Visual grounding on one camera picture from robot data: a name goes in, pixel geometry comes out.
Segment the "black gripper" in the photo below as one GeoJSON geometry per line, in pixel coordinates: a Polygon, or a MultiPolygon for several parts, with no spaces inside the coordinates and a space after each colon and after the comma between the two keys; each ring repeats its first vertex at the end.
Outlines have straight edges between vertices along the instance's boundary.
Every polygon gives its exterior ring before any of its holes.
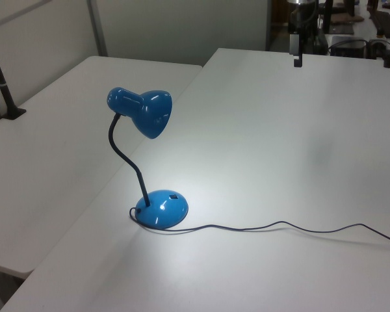
{"type": "Polygon", "coordinates": [[[289,35],[289,54],[294,56],[294,67],[303,66],[303,44],[299,33],[289,35]]]}

